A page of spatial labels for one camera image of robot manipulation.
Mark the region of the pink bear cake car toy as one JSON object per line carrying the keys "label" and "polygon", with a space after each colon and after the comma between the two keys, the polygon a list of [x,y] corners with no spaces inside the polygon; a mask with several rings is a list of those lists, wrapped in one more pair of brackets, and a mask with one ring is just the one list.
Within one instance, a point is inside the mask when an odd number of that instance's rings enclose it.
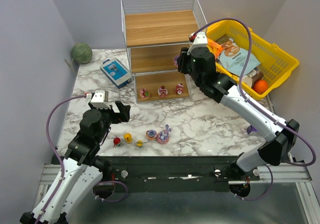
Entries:
{"label": "pink bear cake car toy", "polygon": [[168,90],[166,89],[166,87],[164,85],[158,89],[157,93],[158,93],[159,98],[164,98],[164,97],[168,96]]}

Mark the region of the purple unicorn pink donut toy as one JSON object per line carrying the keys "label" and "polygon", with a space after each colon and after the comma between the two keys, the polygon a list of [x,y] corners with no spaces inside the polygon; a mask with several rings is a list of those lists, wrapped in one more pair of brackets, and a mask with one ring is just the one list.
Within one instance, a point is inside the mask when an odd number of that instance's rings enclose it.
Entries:
{"label": "purple unicorn pink donut toy", "polygon": [[174,58],[173,58],[173,63],[174,63],[174,65],[176,66],[176,67],[178,67],[178,58],[179,58],[180,56],[179,55],[176,55]]}

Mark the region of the purple bunny pink donut toy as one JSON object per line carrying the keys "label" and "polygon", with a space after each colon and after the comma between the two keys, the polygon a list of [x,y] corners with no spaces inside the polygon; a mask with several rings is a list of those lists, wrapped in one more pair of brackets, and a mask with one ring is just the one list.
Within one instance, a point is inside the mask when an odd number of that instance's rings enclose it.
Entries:
{"label": "purple bunny pink donut toy", "polygon": [[157,133],[155,139],[159,144],[166,144],[170,139],[170,132],[172,129],[168,124],[165,125],[165,129]]}

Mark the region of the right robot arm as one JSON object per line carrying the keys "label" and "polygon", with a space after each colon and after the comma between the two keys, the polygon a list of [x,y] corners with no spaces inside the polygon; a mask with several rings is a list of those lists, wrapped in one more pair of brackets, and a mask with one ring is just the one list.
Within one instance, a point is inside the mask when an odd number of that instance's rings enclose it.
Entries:
{"label": "right robot arm", "polygon": [[195,85],[208,98],[233,110],[249,122],[265,139],[265,143],[240,154],[233,169],[242,174],[264,164],[278,166],[296,142],[300,125],[265,109],[250,96],[243,97],[239,86],[228,75],[216,71],[215,57],[206,47],[189,51],[181,48],[177,58],[178,71],[188,74]]}

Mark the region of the pink bear strawberry tart toy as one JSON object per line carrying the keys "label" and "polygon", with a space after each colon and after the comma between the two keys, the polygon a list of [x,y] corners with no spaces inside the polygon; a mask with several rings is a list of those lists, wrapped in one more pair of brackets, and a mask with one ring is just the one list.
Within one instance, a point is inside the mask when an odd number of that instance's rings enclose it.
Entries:
{"label": "pink bear strawberry tart toy", "polygon": [[148,90],[146,90],[145,88],[142,88],[139,90],[139,96],[141,99],[146,100],[150,98],[150,93]]}

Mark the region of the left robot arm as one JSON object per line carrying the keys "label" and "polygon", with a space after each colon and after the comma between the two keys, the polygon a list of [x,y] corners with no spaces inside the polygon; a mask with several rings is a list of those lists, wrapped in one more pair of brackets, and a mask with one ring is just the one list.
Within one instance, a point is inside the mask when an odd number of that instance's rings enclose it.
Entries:
{"label": "left robot arm", "polygon": [[68,145],[61,169],[46,195],[31,211],[20,218],[22,224],[66,224],[72,212],[89,191],[103,178],[112,181],[109,161],[98,156],[101,144],[112,124],[130,120],[130,105],[115,102],[118,112],[105,102],[89,102],[80,130]]}

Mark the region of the purple bunny orange ring toy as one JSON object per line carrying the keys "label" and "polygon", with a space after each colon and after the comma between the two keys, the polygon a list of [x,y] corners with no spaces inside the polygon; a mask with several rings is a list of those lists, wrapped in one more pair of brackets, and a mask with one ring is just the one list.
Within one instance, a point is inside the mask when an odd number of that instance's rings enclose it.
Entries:
{"label": "purple bunny orange ring toy", "polygon": [[149,140],[154,140],[157,136],[157,132],[155,130],[147,130],[146,131],[146,137],[149,139]]}

